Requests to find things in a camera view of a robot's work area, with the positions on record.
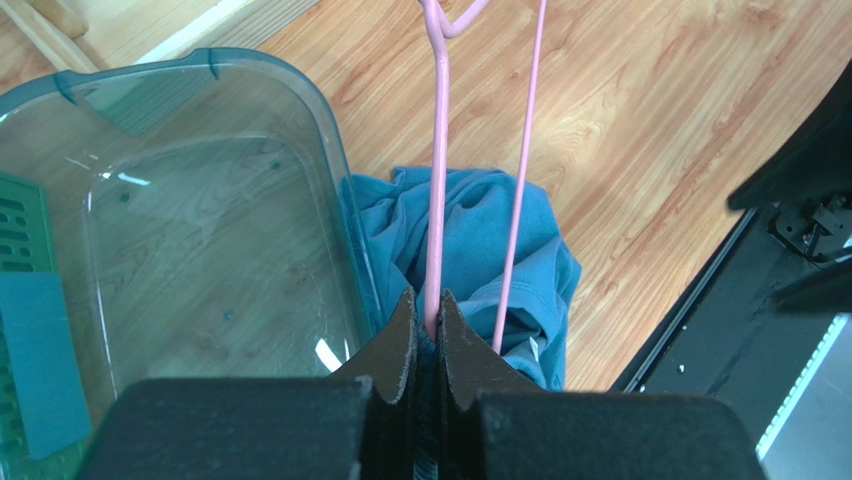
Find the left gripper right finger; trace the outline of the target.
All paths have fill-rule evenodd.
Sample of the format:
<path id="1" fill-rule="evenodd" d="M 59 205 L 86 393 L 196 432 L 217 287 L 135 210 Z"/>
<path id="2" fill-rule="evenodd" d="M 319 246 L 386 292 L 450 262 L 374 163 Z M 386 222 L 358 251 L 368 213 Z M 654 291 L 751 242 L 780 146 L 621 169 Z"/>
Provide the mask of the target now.
<path id="1" fill-rule="evenodd" d="M 514 369 L 469 326 L 449 290 L 441 294 L 438 315 L 438 365 L 448 405 L 465 412 L 483 393 L 542 393 L 543 389 Z"/>

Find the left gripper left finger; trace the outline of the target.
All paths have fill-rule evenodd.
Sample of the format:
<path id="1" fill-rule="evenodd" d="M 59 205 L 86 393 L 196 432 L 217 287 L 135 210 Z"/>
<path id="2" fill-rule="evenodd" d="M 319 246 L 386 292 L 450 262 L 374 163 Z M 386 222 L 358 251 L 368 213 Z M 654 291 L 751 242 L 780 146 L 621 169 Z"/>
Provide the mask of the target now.
<path id="1" fill-rule="evenodd" d="M 419 346 L 416 299 L 412 287 L 404 289 L 388 323 L 329 377 L 335 380 L 369 377 L 386 404 L 405 404 L 416 380 Z"/>

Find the blue tank top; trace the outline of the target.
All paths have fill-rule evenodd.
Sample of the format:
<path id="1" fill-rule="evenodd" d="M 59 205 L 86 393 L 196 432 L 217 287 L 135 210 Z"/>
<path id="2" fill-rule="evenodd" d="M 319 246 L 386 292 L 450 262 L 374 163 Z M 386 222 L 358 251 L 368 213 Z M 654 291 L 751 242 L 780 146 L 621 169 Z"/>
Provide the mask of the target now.
<path id="1" fill-rule="evenodd" d="M 363 225 L 356 243 L 370 261 L 363 283 L 374 286 L 371 297 L 379 305 L 368 317 L 371 334 L 388 323 L 406 288 L 423 293 L 430 178 L 427 167 L 397 167 L 389 180 L 355 174 L 343 184 Z M 490 342 L 516 180 L 501 170 L 452 170 L 446 188 L 442 286 L 469 326 Z M 569 311 L 581 276 L 547 192 L 526 184 L 501 355 L 548 390 L 565 385 Z"/>

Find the pink wire hanger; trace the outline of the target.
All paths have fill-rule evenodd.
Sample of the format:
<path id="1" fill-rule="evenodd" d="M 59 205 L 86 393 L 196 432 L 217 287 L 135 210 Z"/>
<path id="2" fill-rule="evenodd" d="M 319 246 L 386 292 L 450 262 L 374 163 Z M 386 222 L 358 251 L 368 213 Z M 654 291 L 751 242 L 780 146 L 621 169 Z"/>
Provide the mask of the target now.
<path id="1" fill-rule="evenodd" d="M 438 329 L 439 296 L 441 294 L 443 268 L 446 180 L 448 173 L 447 154 L 451 75 L 447 41 L 462 35 L 487 5 L 486 1 L 474 1 L 456 20 L 452 21 L 447 18 L 443 7 L 438 1 L 425 0 L 420 3 L 426 33 L 434 56 L 436 73 L 423 309 L 424 328 L 432 340 L 437 339 Z M 501 352 L 503 345 L 511 280 L 520 230 L 547 5 L 548 2 L 546 0 L 541 0 L 538 7 L 517 184 L 504 262 L 501 294 L 492 337 L 492 350 L 497 354 Z"/>

